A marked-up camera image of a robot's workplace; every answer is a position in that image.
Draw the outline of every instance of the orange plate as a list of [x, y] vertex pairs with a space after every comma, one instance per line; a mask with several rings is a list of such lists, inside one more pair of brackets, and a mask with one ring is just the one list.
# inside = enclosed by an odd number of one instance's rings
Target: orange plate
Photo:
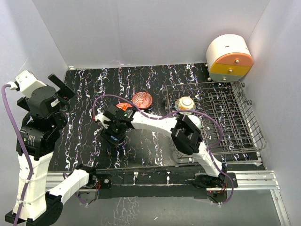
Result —
[[132, 107], [132, 106], [131, 106], [130, 104], [128, 104], [128, 103], [120, 103], [120, 104], [117, 104], [116, 107], [118, 107], [118, 108], [120, 108], [120, 109], [126, 111], [126, 109], [127, 109], [128, 107]]
[[140, 109], [146, 109], [152, 104], [152, 96], [148, 92], [139, 92], [133, 96], [132, 102]]

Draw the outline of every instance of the floor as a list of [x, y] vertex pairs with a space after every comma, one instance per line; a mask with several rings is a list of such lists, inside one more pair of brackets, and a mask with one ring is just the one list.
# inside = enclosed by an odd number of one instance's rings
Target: floor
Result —
[[269, 190], [235, 191], [219, 208], [192, 197], [101, 199], [88, 208], [72, 197], [55, 226], [280, 226]]
[[[173, 145], [168, 137], [147, 130], [130, 130], [119, 147], [100, 137], [101, 126], [93, 122], [92, 103], [102, 94], [115, 94], [131, 100], [139, 91], [153, 96], [149, 112], [166, 115], [164, 87], [183, 83], [206, 82], [204, 64], [160, 65], [68, 71], [65, 83], [75, 91], [67, 126], [55, 146], [49, 171], [74, 170], [81, 163], [97, 169], [175, 165]], [[97, 105], [102, 112], [117, 99], [106, 98]], [[255, 153], [216, 155], [220, 161], [257, 160]]]

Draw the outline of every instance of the gray floor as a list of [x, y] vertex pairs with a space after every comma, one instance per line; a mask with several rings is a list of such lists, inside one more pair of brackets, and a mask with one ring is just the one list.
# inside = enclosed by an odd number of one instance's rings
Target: gray floor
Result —
[[192, 198], [71, 198], [55, 226], [280, 226], [270, 191], [235, 191], [221, 208]]

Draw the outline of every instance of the white bowl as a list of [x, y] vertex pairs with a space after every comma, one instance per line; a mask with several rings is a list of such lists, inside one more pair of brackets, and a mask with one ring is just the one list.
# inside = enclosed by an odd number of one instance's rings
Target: white bowl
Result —
[[[181, 97], [175, 102], [176, 110], [195, 110], [196, 105], [190, 97]], [[191, 112], [180, 112], [180, 114], [189, 115]]]

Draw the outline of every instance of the metal wire rack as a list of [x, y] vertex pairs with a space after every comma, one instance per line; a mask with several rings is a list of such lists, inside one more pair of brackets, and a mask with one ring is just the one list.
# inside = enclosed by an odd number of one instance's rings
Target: metal wire rack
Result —
[[[251, 109], [244, 84], [235, 82], [204, 82], [166, 86], [166, 108], [175, 111], [175, 102], [181, 97], [194, 100], [197, 111], [202, 111], [221, 126], [224, 139], [214, 154], [257, 152], [265, 148], [266, 141]], [[215, 143], [220, 133], [207, 118], [200, 116], [201, 133], [206, 145]]]

